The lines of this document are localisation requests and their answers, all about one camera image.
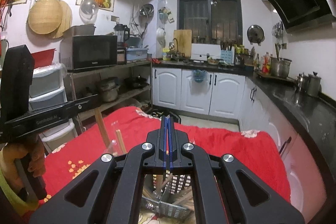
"floor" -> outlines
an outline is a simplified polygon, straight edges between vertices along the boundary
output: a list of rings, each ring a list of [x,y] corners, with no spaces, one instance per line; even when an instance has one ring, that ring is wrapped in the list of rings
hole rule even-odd
[[[230,131],[235,131],[235,132],[239,131],[239,127],[237,124],[214,122],[214,121],[197,119],[197,118],[192,118],[192,117],[187,117],[187,116],[182,116],[182,115],[180,115],[180,117],[181,117],[181,124],[185,126],[196,126],[199,128],[224,128]]]

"microwave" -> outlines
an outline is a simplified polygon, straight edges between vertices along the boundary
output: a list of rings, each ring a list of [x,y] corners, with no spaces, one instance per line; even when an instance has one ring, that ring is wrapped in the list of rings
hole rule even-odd
[[[69,71],[117,65],[117,36],[66,37],[60,43],[60,60]]]

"round wooden board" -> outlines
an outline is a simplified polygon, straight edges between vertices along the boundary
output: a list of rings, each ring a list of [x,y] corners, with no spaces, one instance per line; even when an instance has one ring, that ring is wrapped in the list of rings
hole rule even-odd
[[[63,35],[63,32],[68,30],[72,24],[72,11],[70,6],[62,0],[59,0],[59,3],[61,4],[63,11],[62,22],[56,30],[48,34],[50,38],[60,38]]]
[[[62,7],[58,0],[38,0],[30,9],[28,24],[37,34],[51,33],[62,21]]]

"metal screw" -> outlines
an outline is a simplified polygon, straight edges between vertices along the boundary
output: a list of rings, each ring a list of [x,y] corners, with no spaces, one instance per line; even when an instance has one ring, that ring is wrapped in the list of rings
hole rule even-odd
[[[226,162],[232,162],[235,158],[231,154],[225,154],[223,160]]]
[[[104,154],[102,157],[101,157],[101,160],[103,162],[109,162],[112,160],[112,156],[110,154]]]
[[[183,145],[183,148],[184,148],[185,150],[192,150],[192,149],[194,148],[194,145],[193,145],[192,143],[185,143],[185,144]]]
[[[141,146],[144,150],[150,150],[153,148],[153,145],[151,143],[144,143],[142,146]]]

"cabinet door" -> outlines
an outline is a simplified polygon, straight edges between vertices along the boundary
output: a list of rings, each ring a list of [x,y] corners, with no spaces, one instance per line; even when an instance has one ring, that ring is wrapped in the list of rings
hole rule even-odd
[[[191,70],[182,70],[181,110],[209,114],[213,73],[208,72],[202,83],[193,81]]]
[[[245,76],[215,73],[209,115],[238,119]]]
[[[153,68],[154,104],[180,109],[181,69]]]
[[[283,162],[291,187],[291,204],[308,223],[325,203],[327,195],[320,171],[300,136]]]
[[[243,99],[241,101],[241,107],[239,111],[239,125],[240,131],[249,130],[250,115],[252,108],[252,93],[254,90],[254,84],[251,80],[246,78]]]
[[[269,98],[257,86],[255,86],[252,92],[252,109],[249,116],[249,129],[257,129],[267,132],[267,109],[269,104]]]
[[[285,159],[288,151],[293,146],[297,133],[285,116],[272,102],[269,103],[267,118],[268,124],[265,131],[272,137],[278,150],[280,150],[281,146],[289,139],[289,137],[292,137],[291,142],[286,144],[281,153],[281,158]]]

